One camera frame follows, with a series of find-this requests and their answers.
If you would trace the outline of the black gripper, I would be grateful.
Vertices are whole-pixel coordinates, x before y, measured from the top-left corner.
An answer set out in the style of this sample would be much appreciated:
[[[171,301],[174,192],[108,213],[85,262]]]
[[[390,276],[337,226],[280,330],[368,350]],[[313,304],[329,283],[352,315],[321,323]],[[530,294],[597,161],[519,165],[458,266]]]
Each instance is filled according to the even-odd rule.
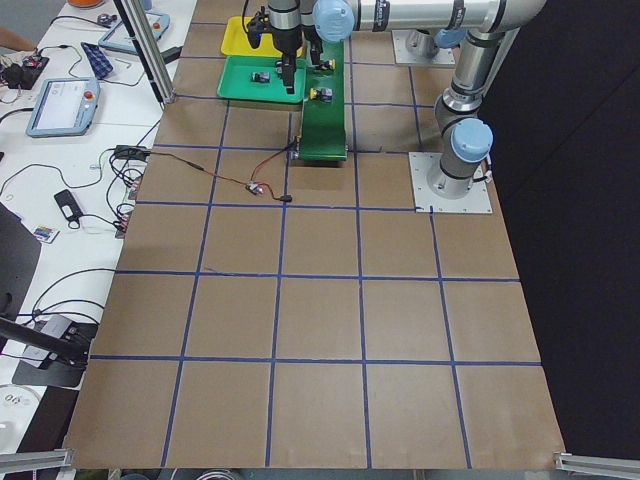
[[[321,54],[323,53],[322,39],[318,35],[315,27],[305,27],[304,38],[308,43],[311,63],[314,67],[318,67],[321,63]],[[283,53],[281,57],[281,78],[288,94],[295,93],[295,73],[296,56],[294,54]]]
[[[261,36],[272,35],[274,47],[283,55],[296,55],[302,46],[299,2],[295,0],[269,0],[248,22],[248,41],[257,49]]]

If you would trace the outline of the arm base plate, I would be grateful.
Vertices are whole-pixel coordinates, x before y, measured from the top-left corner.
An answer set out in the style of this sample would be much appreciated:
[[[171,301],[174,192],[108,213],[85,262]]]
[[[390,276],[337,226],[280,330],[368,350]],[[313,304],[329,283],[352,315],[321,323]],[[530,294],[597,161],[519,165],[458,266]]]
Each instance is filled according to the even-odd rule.
[[[393,30],[395,63],[407,66],[453,68],[453,49],[466,35],[461,30]]]
[[[410,152],[409,164],[415,210],[422,213],[492,214],[488,186],[477,166],[467,179],[454,179],[441,170],[441,153]]]

